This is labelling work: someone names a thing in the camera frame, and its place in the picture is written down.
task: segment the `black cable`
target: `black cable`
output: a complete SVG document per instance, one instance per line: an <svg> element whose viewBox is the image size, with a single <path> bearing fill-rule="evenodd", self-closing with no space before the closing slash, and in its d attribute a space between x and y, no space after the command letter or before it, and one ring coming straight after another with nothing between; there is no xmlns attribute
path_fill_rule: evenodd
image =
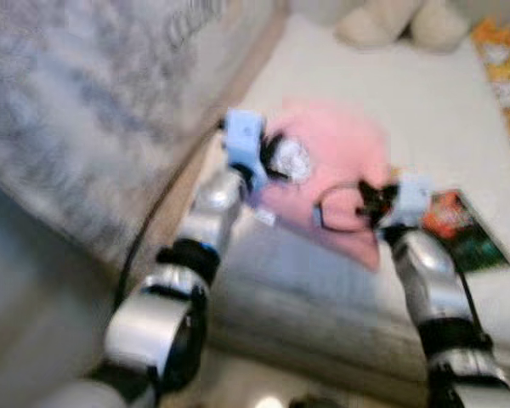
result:
<svg viewBox="0 0 510 408"><path fill-rule="evenodd" d="M358 228L358 229L340 229L340 228L333 228L329 226L325 222L324 217L324 211L323 211L323 201L325 198L332 194L333 192L340 191L340 190L358 190L359 189L359 183L356 182L344 182L340 184L333 185L332 187L324 190L317 201L313 205L313 210L317 212L318 218L319 218L319 227L322 228L325 231L339 233L339 234L358 234L360 232L366 232L366 231L372 231L370 228Z"/></svg>
<svg viewBox="0 0 510 408"><path fill-rule="evenodd" d="M260 160L261 163L263 163L264 170L270 179L278 179L284 181L290 181L291 179L288 175L280 173L272 168L272 160L274 160L275 153L285 137L286 136L283 132L277 133L270 139L265 139L264 136L262 137Z"/></svg>
<svg viewBox="0 0 510 408"><path fill-rule="evenodd" d="M113 309L117 310L119 305L125 298L125 291L127 290L128 278L130 276L130 272L133 267L134 259L138 254L138 251L142 245L142 242L145 238L145 234L147 233L147 229L150 227L151 221L156 215L156 212L161 207L162 203L168 196L168 193L172 190L174 185L178 182L180 176L184 172L184 170L190 165L195 155L200 151L202 146L207 143L215 132L220 129L220 124L217 123L215 126L210 128L203 136L200 142L197 142L193 148L187 153L187 156L181 163L181 165L176 169L173 173L172 177L168 180L167 184L162 189L161 194L156 198L153 205L150 207L150 210L147 212L147 215L144 218L144 222L142 223L138 234L134 237L133 243L128 250L127 257L125 258L125 263L122 266L121 273L119 274L119 281L117 282L116 292L113 301Z"/></svg>
<svg viewBox="0 0 510 408"><path fill-rule="evenodd" d="M468 307L470 308L470 313L473 315L473 323L476 326L476 329L479 332L483 333L484 329L482 328L482 323L479 319L478 310L476 310L476 305L474 304L473 294L470 292L470 287L468 286L467 277L462 270L457 270L457 274L459 275L459 279L461 279L462 287L465 291L465 295L467 296Z"/></svg>

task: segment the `book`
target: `book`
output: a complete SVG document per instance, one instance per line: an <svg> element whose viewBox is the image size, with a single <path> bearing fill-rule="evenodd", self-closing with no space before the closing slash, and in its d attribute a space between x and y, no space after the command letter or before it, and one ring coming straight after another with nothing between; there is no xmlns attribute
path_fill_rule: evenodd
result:
<svg viewBox="0 0 510 408"><path fill-rule="evenodd" d="M435 194L422 225L450 252L460 273L510 266L509 254L460 190Z"/></svg>

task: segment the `pink towel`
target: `pink towel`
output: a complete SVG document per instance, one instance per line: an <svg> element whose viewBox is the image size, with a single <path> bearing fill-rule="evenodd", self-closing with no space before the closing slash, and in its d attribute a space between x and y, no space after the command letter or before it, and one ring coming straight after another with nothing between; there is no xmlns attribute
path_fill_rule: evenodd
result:
<svg viewBox="0 0 510 408"><path fill-rule="evenodd" d="M366 221L355 214L357 207L363 207L359 191L347 190L327 201L326 217L360 232L321 229L313 219L313 205L323 191L336 184L361 179L378 189L386 184L389 170L383 131L362 114L329 103L289 102L284 108L284 113L269 123L267 134L282 132L286 139L303 145L311 174L298 184L271 182L254 197L255 207L269 209L287 228L377 269L377 239L366 228Z"/></svg>

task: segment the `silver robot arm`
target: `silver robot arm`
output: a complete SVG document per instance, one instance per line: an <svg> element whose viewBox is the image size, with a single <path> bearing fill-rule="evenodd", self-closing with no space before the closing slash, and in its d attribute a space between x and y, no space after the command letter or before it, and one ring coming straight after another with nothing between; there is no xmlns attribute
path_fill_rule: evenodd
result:
<svg viewBox="0 0 510 408"><path fill-rule="evenodd" d="M172 247L114 313L105 361L57 390L39 408L154 406L196 375L207 331L207 302L247 193L267 182L261 152L264 118L231 110L223 123L226 168L197 191Z"/></svg>
<svg viewBox="0 0 510 408"><path fill-rule="evenodd" d="M385 238L427 358L429 407L510 408L510 382L450 254L420 229L391 227Z"/></svg>

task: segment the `gray blanket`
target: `gray blanket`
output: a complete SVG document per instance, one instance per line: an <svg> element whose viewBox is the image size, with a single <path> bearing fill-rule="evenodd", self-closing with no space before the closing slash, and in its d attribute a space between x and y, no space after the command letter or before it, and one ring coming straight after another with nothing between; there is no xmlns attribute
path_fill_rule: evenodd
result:
<svg viewBox="0 0 510 408"><path fill-rule="evenodd" d="M121 266L273 0L0 0L0 186Z"/></svg>

